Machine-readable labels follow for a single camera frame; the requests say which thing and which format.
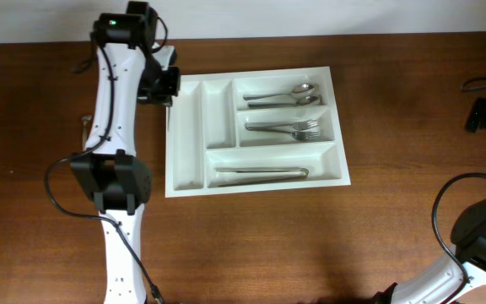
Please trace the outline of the small metal spoon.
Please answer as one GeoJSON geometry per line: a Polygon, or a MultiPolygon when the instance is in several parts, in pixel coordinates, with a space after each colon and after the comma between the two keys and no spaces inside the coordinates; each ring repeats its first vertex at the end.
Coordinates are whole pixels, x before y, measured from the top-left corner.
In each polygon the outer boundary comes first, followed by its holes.
{"type": "Polygon", "coordinates": [[[85,150],[86,143],[89,135],[89,124],[91,123],[93,116],[88,114],[81,117],[82,123],[82,150],[85,150]]]}
{"type": "Polygon", "coordinates": [[[166,114],[166,132],[167,133],[170,131],[171,109],[172,109],[172,107],[167,107],[167,114],[166,114]]]}

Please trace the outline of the large steel spoon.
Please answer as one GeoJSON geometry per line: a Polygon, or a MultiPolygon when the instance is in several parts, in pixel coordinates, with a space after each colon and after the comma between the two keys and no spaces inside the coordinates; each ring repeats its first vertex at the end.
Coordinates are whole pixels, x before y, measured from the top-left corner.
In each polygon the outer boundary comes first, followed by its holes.
{"type": "Polygon", "coordinates": [[[313,83],[304,83],[304,84],[297,84],[292,88],[292,90],[284,91],[284,92],[275,92],[269,94],[262,94],[262,95],[243,95],[243,100],[260,100],[269,97],[287,95],[294,98],[305,97],[308,95],[312,95],[319,90],[320,86],[318,84],[313,83]]]}
{"type": "Polygon", "coordinates": [[[322,103],[321,95],[310,95],[296,100],[273,100],[273,101],[248,101],[247,106],[253,108],[276,108],[276,107],[297,107],[320,105],[322,103]]]}

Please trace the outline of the steel fork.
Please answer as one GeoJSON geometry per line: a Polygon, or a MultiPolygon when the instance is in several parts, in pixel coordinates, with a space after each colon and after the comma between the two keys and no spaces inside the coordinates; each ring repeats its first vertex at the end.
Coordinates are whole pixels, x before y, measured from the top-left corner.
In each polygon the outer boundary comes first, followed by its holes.
{"type": "Polygon", "coordinates": [[[304,131],[319,126],[317,120],[306,120],[298,122],[247,122],[245,124],[246,129],[258,129],[258,128],[292,128],[296,131],[304,131]]]}
{"type": "Polygon", "coordinates": [[[248,128],[248,131],[288,134],[291,138],[297,141],[307,141],[307,140],[316,139],[320,137],[320,134],[318,132],[285,131],[285,130],[275,129],[275,128],[248,128]]]}

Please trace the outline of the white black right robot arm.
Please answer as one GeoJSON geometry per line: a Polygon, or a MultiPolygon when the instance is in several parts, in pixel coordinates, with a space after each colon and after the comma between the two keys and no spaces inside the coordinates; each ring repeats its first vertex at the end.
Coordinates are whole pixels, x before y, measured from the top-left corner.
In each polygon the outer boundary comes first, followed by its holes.
{"type": "Polygon", "coordinates": [[[394,283],[376,293],[372,303],[456,303],[460,296],[486,285],[486,199],[470,205],[457,218],[447,246],[438,229],[441,199],[454,183],[468,178],[486,180],[486,173],[455,176],[438,192],[431,210],[431,226],[445,255],[423,273],[401,284],[394,283]]]}

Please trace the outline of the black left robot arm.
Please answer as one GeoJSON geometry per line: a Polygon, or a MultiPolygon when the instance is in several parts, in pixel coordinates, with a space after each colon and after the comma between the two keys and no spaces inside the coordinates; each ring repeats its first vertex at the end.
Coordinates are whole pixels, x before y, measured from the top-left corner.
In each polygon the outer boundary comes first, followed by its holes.
{"type": "Polygon", "coordinates": [[[106,303],[165,300],[140,258],[153,174],[137,158],[134,134],[139,104],[171,107],[179,94],[176,50],[155,42],[163,23],[149,3],[131,1],[122,14],[101,14],[91,33],[99,64],[94,120],[83,152],[69,165],[102,225],[106,303]]]}

